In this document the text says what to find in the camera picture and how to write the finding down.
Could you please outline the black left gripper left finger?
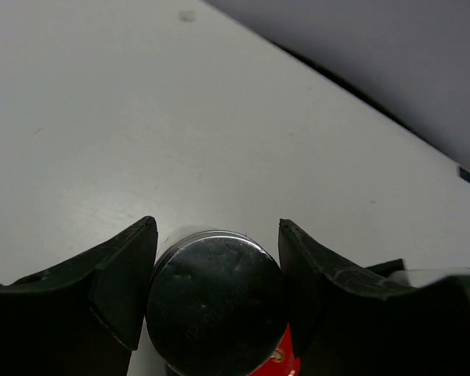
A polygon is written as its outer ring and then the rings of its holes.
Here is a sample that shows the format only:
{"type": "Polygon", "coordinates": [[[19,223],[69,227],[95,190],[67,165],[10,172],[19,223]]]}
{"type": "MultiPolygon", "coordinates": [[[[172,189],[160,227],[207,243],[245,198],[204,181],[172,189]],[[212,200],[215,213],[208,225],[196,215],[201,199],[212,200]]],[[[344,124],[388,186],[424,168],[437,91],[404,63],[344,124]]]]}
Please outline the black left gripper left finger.
{"type": "Polygon", "coordinates": [[[124,375],[138,348],[157,223],[0,284],[0,375],[124,375]]]}

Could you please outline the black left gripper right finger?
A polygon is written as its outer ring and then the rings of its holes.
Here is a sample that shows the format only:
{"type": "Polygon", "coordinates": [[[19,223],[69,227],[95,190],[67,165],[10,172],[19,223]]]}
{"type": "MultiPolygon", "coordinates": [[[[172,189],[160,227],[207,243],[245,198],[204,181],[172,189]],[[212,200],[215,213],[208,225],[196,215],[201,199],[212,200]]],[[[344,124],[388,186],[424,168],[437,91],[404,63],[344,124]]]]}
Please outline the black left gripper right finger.
{"type": "Polygon", "coordinates": [[[304,375],[470,375],[470,275],[398,284],[289,219],[280,266],[304,375]]]}

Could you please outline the red-lid orange sauce jar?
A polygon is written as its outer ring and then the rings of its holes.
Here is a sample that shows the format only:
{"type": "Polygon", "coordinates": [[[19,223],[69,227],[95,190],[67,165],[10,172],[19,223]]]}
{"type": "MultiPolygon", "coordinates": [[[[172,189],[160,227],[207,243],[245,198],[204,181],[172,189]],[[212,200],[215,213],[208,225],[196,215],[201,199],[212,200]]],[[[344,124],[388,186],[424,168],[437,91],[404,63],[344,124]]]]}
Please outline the red-lid orange sauce jar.
{"type": "Polygon", "coordinates": [[[254,376],[299,376],[301,360],[295,356],[291,340],[290,325],[287,325],[284,336],[269,360],[266,361],[254,376]]]}

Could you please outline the blue-label silver-lid jar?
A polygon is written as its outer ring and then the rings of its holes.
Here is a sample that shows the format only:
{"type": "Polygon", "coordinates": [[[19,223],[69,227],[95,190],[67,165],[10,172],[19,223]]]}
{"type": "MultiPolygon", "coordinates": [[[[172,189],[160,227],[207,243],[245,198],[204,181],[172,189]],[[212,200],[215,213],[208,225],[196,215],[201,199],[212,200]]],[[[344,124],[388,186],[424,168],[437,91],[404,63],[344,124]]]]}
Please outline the blue-label silver-lid jar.
{"type": "Polygon", "coordinates": [[[288,323],[284,275],[250,237],[216,228],[172,233],[151,277],[146,328],[174,375],[249,375],[288,323]]]}

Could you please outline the clear shaker with steel lid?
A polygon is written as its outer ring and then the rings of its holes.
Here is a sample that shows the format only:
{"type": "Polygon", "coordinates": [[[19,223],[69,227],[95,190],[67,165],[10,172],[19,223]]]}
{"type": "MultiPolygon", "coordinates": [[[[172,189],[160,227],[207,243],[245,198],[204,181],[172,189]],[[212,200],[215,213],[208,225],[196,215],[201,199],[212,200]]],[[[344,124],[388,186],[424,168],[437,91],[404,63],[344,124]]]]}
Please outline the clear shaker with steel lid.
{"type": "Polygon", "coordinates": [[[470,276],[470,268],[399,270],[391,273],[389,279],[398,284],[420,288],[451,276],[470,276]]]}

